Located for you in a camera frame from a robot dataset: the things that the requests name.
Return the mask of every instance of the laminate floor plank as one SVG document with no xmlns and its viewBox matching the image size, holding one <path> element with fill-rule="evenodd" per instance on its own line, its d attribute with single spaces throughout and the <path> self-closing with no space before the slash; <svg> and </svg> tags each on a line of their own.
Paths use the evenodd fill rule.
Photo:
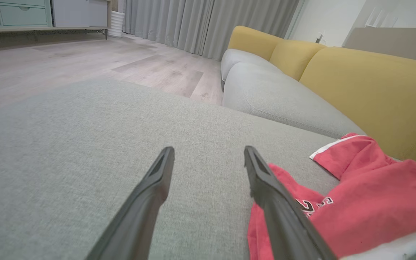
<svg viewBox="0 0 416 260">
<path fill-rule="evenodd" d="M 220 63 L 125 35 L 0 49 L 0 107 L 87 79 L 127 81 L 220 105 Z"/>
</svg>

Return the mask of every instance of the yellow cushion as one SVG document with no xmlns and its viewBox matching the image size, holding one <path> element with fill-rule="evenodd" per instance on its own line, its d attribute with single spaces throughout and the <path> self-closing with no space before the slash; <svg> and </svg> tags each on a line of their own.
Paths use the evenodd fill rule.
<svg viewBox="0 0 416 260">
<path fill-rule="evenodd" d="M 416 160 L 415 60 L 324 48 L 300 82 L 377 140 L 385 153 Z"/>
<path fill-rule="evenodd" d="M 281 41 L 283 39 L 277 36 L 245 26 L 236 26 L 227 48 L 247 51 L 269 61 L 277 43 Z"/>
<path fill-rule="evenodd" d="M 309 61 L 323 48 L 325 45 L 318 43 L 282 40 L 277 44 L 269 61 L 284 74 L 299 81 Z"/>
</svg>

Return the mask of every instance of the gray sofa cushion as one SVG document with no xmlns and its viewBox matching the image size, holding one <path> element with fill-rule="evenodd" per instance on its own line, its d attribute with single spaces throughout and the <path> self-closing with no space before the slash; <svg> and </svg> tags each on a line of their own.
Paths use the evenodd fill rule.
<svg viewBox="0 0 416 260">
<path fill-rule="evenodd" d="M 235 64 L 227 78 L 223 105 L 332 138 L 355 132 L 354 122 L 310 89 L 285 74 L 255 64 Z"/>
<path fill-rule="evenodd" d="M 245 145 L 327 194 L 334 139 L 118 81 L 0 108 L 0 259 L 84 259 L 160 150 L 175 148 L 149 259 L 248 259 Z"/>
<path fill-rule="evenodd" d="M 269 69 L 270 71 L 283 74 L 283 72 L 279 68 L 277 68 L 272 63 L 266 61 L 258 55 L 246 51 L 240 51 L 238 49 L 228 49 L 225 51 L 221 60 L 221 78 L 223 81 L 226 81 L 226 78 L 228 77 L 229 71 L 231 70 L 232 66 L 239 62 L 256 64 L 264 69 Z"/>
</svg>

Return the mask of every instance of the white fabric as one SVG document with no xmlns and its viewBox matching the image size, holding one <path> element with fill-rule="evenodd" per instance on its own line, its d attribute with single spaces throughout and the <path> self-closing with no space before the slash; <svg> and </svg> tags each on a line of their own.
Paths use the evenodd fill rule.
<svg viewBox="0 0 416 260">
<path fill-rule="evenodd" d="M 221 60 L 237 25 L 280 38 L 287 33 L 298 0 L 216 0 L 208 25 L 203 57 Z"/>
<path fill-rule="evenodd" d="M 226 81 L 228 78 L 228 73 L 231 70 L 232 66 L 239 62 L 245 62 L 248 64 L 256 64 L 261 66 L 263 69 L 270 69 L 271 72 L 277 72 L 283 74 L 282 71 L 274 66 L 274 64 L 266 61 L 258 55 L 240 51 L 238 49 L 228 49 L 222 56 L 221 60 L 221 77 L 223 81 Z"/>
<path fill-rule="evenodd" d="M 416 232 L 342 260 L 404 260 L 416 254 Z"/>
<path fill-rule="evenodd" d="M 314 152 L 311 156 L 309 156 L 309 158 L 311 158 L 311 159 L 313 159 L 313 160 L 314 160 L 314 157 L 315 157 L 316 155 L 318 155 L 319 153 L 323 153 L 323 152 L 327 151 L 327 150 L 328 150 L 328 148 L 330 148 L 330 147 L 334 146 L 335 144 L 337 144 L 337 143 L 341 143 L 341 142 L 343 142 L 343 141 L 345 141 L 345 140 L 349 140 L 349 139 L 351 139 L 351 138 L 360 137 L 360 136 L 362 136 L 362 135 L 353 135 L 353 136 L 350 136 L 350 137 L 348 137 L 348 138 L 338 139 L 338 140 L 334 141 L 333 143 L 329 143 L 329 144 L 327 144 L 327 145 L 325 145 L 325 146 L 322 146 L 321 148 L 319 148 L 319 150 L 315 151 L 315 152 Z"/>
</svg>

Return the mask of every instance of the white stripe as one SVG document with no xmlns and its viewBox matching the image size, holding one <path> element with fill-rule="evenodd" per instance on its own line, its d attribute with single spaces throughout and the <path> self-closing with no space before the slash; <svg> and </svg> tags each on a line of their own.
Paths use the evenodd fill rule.
<svg viewBox="0 0 416 260">
<path fill-rule="evenodd" d="M 334 145 L 335 145 L 335 144 L 337 144 L 337 143 L 341 143 L 341 142 L 343 142 L 343 141 L 345 141 L 345 140 L 349 140 L 349 139 L 351 139 L 351 138 L 355 138 L 355 137 L 365 137 L 365 136 L 366 136 L 366 135 L 353 135 L 353 136 L 350 136 L 350 137 L 348 137 L 348 138 L 338 139 L 338 140 L 334 141 L 333 143 L 329 143 L 328 145 L 325 145 L 325 146 L 321 147 L 319 150 L 315 151 L 315 152 L 314 152 L 311 156 L 309 156 L 309 158 L 311 158 L 312 160 L 314 160 L 314 157 L 315 157 L 317 154 L 319 154 L 319 153 L 323 153 L 323 152 L 327 151 L 327 149 L 328 149 L 328 148 L 330 148 L 330 147 L 334 146 Z"/>
<path fill-rule="evenodd" d="M 340 260 L 403 260 L 416 254 L 416 232 Z"/>
</svg>

